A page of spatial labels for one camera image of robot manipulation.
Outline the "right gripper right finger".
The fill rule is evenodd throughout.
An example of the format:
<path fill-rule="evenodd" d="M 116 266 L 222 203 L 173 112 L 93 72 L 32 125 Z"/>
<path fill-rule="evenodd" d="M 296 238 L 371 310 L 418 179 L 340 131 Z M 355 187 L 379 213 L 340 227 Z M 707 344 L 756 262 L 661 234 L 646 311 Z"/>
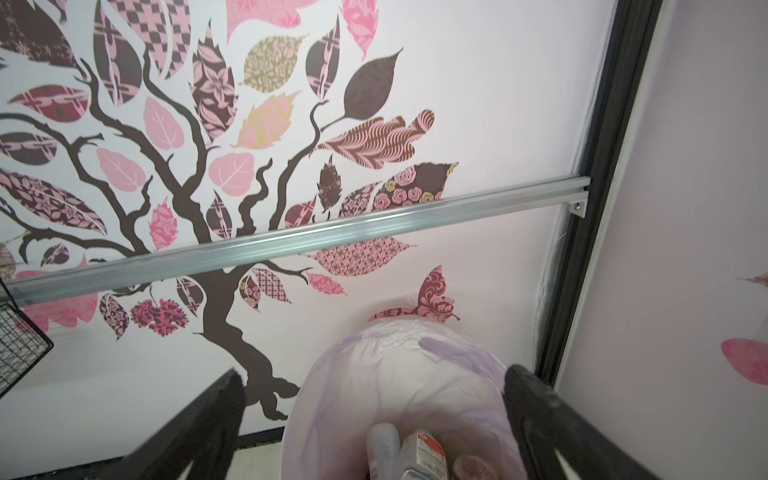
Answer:
<path fill-rule="evenodd" d="M 581 479 L 654 479 L 522 365 L 505 374 L 507 417 L 530 479 L 564 479 L 560 460 Z"/>

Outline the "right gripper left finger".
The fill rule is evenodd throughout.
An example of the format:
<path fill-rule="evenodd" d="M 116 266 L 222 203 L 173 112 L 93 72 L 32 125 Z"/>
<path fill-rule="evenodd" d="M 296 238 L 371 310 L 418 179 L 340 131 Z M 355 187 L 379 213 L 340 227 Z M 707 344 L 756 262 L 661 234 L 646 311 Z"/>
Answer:
<path fill-rule="evenodd" d="M 103 479 L 224 479 L 246 406 L 233 369 L 213 382 L 133 453 L 107 467 Z"/>

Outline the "red blue small bottle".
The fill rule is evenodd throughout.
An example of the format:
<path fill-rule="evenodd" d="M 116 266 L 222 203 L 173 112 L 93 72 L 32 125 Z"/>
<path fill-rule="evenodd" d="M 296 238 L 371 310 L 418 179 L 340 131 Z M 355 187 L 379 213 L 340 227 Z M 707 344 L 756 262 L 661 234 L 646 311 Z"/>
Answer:
<path fill-rule="evenodd" d="M 449 468 L 444 448 L 426 429 L 417 429 L 401 446 L 394 479 L 448 480 Z"/>

